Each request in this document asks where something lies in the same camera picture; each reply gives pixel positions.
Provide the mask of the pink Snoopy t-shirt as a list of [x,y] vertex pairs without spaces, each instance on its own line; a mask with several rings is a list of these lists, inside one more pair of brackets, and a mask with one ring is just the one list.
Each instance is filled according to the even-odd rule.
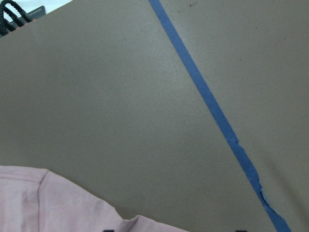
[[180,228],[116,209],[47,169],[1,166],[2,232],[179,232]]

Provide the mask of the black power adapter box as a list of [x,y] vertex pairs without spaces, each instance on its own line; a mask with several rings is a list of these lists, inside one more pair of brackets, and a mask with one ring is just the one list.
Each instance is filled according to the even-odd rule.
[[46,15],[46,8],[45,6],[40,6],[32,11],[27,11],[27,14],[28,16],[30,17],[30,19],[33,21],[33,20],[36,20],[36,19],[39,19],[43,16]]

